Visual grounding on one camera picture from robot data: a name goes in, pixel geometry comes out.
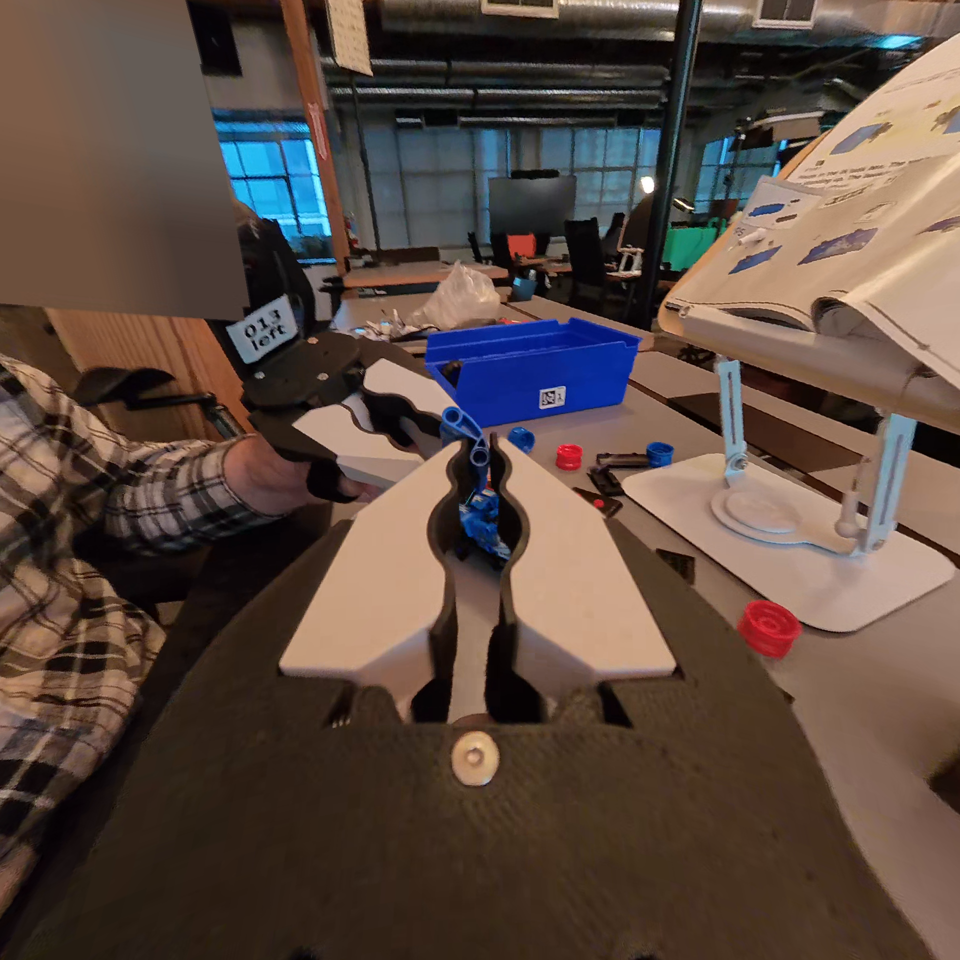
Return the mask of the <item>clear plastic bag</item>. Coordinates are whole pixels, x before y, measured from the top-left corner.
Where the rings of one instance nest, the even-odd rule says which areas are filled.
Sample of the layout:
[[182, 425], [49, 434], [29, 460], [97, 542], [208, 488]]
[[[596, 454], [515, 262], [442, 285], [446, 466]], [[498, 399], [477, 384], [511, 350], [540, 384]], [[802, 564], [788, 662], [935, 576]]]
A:
[[457, 262], [405, 323], [417, 330], [445, 332], [494, 323], [502, 312], [503, 302], [493, 280], [480, 270]]

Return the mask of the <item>blue printed curved panel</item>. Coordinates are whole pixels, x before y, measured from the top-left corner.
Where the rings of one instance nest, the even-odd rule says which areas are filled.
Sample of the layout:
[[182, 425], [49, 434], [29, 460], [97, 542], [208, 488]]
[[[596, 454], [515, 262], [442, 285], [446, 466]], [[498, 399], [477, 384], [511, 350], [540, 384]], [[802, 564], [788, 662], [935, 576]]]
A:
[[439, 437], [444, 445], [455, 441], [469, 444], [471, 486], [459, 505], [460, 533], [453, 548], [461, 562], [474, 554], [482, 555], [494, 570], [503, 570], [511, 558], [511, 548], [498, 530], [499, 496], [490, 486], [490, 449], [476, 421], [458, 406], [446, 407], [440, 419]]

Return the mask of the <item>blue storage bin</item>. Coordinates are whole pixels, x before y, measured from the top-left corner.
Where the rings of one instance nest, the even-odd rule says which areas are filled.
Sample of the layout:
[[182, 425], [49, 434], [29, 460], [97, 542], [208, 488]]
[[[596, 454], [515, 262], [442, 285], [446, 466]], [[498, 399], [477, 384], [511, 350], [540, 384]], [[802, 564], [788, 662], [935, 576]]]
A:
[[[582, 318], [435, 332], [424, 363], [481, 427], [504, 426], [623, 402], [642, 338]], [[441, 374], [462, 361], [459, 381]]]

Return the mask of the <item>large printed instruction sheet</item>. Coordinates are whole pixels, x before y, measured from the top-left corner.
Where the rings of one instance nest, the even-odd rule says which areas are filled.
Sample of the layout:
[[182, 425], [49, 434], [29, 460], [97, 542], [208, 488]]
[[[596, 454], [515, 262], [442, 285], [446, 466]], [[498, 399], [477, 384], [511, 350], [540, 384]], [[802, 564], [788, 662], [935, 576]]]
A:
[[860, 102], [788, 179], [837, 192], [879, 182], [912, 164], [958, 153], [959, 36], [900, 70]]

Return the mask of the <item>person's left hand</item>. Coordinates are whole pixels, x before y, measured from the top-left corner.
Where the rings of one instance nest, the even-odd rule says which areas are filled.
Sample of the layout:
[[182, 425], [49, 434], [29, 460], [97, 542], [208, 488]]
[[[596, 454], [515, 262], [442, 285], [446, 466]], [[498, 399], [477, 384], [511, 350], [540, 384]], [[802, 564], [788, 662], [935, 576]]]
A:
[[327, 503], [308, 489], [310, 467], [309, 462], [283, 458], [260, 435], [248, 435], [229, 447], [223, 476], [249, 509], [278, 517]]

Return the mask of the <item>neighbouring grey table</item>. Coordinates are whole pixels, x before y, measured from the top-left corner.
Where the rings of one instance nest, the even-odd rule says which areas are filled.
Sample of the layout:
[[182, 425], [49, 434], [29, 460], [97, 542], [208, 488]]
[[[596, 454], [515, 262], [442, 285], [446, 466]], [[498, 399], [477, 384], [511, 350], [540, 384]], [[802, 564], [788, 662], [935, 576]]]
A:
[[[526, 302], [511, 302], [506, 285], [508, 273], [497, 266], [474, 264], [473, 268], [490, 278], [500, 297], [501, 316], [510, 323], [537, 320], [557, 320], [562, 323], [577, 318], [641, 338], [638, 350], [651, 352], [655, 348], [654, 335], [629, 325], [581, 311], [568, 305], [534, 295]], [[340, 333], [351, 333], [369, 321], [381, 321], [394, 311], [406, 318], [423, 306], [438, 284], [453, 271], [453, 266], [442, 261], [416, 261], [397, 266], [363, 267], [352, 270], [343, 278], [340, 306], [331, 319], [330, 328]]]

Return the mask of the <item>person's left forearm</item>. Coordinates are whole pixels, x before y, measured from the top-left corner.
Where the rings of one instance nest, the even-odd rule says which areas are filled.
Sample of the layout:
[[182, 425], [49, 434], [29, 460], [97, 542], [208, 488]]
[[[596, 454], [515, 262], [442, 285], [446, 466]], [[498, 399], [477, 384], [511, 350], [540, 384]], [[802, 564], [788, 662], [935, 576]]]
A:
[[273, 522], [230, 479], [251, 437], [136, 442], [114, 432], [47, 374], [2, 357], [2, 563], [45, 565], [94, 527], [141, 555], [177, 553]]

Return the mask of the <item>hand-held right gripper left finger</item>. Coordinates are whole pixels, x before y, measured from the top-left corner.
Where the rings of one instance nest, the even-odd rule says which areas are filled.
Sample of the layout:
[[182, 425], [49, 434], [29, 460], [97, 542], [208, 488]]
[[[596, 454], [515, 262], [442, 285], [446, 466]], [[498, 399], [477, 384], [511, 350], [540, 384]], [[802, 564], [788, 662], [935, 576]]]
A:
[[452, 442], [349, 523], [279, 660], [282, 675], [382, 688], [401, 717], [449, 719], [458, 622], [450, 552], [470, 453]]

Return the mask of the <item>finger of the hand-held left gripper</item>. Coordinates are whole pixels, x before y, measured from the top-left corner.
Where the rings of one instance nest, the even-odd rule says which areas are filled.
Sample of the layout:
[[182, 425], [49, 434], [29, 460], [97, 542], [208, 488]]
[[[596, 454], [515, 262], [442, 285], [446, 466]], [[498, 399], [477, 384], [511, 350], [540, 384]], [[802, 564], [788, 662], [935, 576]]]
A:
[[425, 462], [388, 435], [365, 429], [347, 405], [312, 409], [293, 422], [293, 429], [328, 451], [347, 479], [379, 490], [395, 486]]
[[433, 377], [379, 359], [366, 369], [362, 397], [374, 430], [403, 449], [442, 448], [440, 426], [450, 396]]

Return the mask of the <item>instruction booklet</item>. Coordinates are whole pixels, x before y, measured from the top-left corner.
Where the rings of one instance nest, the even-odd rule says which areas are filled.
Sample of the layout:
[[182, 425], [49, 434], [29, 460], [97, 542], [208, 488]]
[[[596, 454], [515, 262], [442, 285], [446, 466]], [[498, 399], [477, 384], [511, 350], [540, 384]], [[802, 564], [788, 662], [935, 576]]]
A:
[[958, 164], [735, 231], [674, 288], [666, 329], [875, 405], [958, 419]]

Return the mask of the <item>black support pole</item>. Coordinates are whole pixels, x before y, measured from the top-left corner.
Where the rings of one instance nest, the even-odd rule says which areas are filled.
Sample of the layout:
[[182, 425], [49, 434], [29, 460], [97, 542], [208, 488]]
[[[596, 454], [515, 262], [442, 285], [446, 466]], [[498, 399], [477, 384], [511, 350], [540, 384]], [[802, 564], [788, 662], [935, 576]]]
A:
[[654, 192], [637, 294], [639, 325], [646, 331], [653, 327], [655, 295], [661, 277], [703, 4], [703, 1], [678, 2], [667, 100], [657, 149]]

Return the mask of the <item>grey desk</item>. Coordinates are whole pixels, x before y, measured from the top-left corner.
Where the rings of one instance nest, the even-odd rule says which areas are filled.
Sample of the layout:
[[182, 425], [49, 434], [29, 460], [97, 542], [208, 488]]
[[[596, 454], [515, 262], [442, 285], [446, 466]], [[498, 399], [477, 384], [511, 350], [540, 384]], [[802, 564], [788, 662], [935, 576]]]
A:
[[[656, 537], [692, 522], [692, 481], [722, 469], [719, 438], [630, 385], [617, 406], [566, 414], [533, 424], [534, 462], [546, 462], [556, 442], [574, 441], [586, 453], [665, 440], [685, 464], [654, 471], [667, 503], [626, 507], [616, 535]], [[757, 688], [759, 664], [682, 585], [663, 562], [628, 535], [624, 550], [644, 562], [641, 589], [676, 662], [667, 678], [608, 684], [615, 717], [628, 714], [628, 697], [646, 697], [654, 720], [693, 721], [695, 694], [721, 681], [722, 668], [743, 666]], [[768, 666], [772, 681], [793, 695], [793, 711], [846, 822], [870, 867], [936, 958], [958, 958], [958, 814], [936, 798], [927, 777], [958, 748], [958, 577], [901, 606], [902, 594], [880, 586], [887, 615], [850, 633], [815, 628], [818, 616], [801, 609], [810, 594], [782, 594], [808, 626], [795, 651]]]

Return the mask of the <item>white book stand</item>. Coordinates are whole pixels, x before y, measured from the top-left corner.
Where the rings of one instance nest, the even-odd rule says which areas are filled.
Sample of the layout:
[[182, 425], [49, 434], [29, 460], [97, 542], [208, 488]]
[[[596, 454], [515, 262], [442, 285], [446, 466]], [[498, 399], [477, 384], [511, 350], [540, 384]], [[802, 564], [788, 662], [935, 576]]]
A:
[[[790, 174], [763, 177], [740, 219], [684, 279], [705, 266], [734, 232], [787, 230], [823, 198], [850, 190], [816, 191], [791, 181]], [[904, 607], [933, 592], [937, 582], [945, 585], [954, 577], [949, 559], [896, 530], [896, 514], [918, 422], [957, 433], [958, 418], [920, 418], [922, 409], [876, 405], [812, 385], [869, 404], [882, 414], [876, 447], [861, 461], [851, 488], [837, 505], [816, 490], [749, 462], [742, 418], [743, 360], [698, 347], [715, 354], [725, 451], [719, 454], [720, 470], [706, 469], [708, 481], [692, 481], [692, 499], [698, 505], [693, 520], [680, 523], [680, 536], [805, 625], [780, 597], [811, 595], [799, 606], [817, 616], [814, 627], [826, 632], [850, 633], [886, 617], [893, 604], [880, 600], [882, 584], [887, 584], [887, 593], [903, 596], [899, 605]], [[649, 500], [666, 505], [661, 485], [651, 486], [650, 494], [646, 481], [654, 472], [677, 464], [686, 461], [629, 476], [623, 485], [627, 497], [640, 507]]]

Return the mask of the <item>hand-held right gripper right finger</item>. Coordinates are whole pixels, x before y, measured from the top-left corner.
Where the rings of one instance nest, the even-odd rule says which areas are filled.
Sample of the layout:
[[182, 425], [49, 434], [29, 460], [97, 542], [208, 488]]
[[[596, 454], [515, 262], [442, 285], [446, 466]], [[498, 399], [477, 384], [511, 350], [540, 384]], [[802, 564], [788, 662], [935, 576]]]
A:
[[510, 549], [487, 648], [486, 711], [540, 723], [570, 694], [672, 676], [677, 661], [603, 513], [509, 439], [489, 440]]

